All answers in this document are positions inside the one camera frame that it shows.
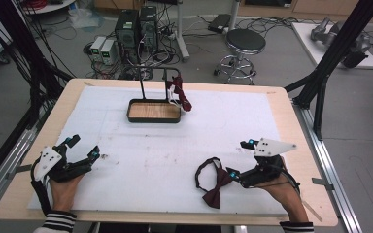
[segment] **striped cuff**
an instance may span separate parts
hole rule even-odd
[[[314,233],[314,224],[312,222],[290,222],[282,221],[280,222],[281,227],[285,233],[293,232],[308,232]]]
[[[72,232],[77,216],[68,212],[51,211],[43,227],[58,231]]]

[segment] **hand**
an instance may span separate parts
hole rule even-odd
[[[269,192],[275,200],[283,205],[288,213],[290,222],[309,222],[298,192],[296,192],[288,178],[283,174],[280,174],[280,176],[273,181],[260,183],[257,187]]]
[[[80,175],[71,181],[58,183],[50,180],[54,211],[70,212],[74,205],[74,197],[77,192],[78,183],[84,175]]]

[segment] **sleeve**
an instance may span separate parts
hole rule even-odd
[[[75,226],[77,216],[68,212],[51,211],[42,227],[34,233],[71,233]]]
[[[296,233],[296,232],[308,232],[314,233],[313,222],[290,222],[282,221],[280,222],[281,227],[285,233]]]

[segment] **person's left hand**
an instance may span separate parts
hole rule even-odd
[[[84,175],[80,175],[71,181],[58,183],[50,180],[54,211],[70,212],[74,205],[75,193],[78,183]]]

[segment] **round stool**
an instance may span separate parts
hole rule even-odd
[[[250,29],[233,29],[226,33],[226,44],[235,54],[224,57],[214,71],[217,76],[220,72],[228,75],[228,84],[231,78],[250,79],[250,85],[254,85],[253,77],[256,70],[253,63],[244,55],[255,55],[265,48],[265,39]]]

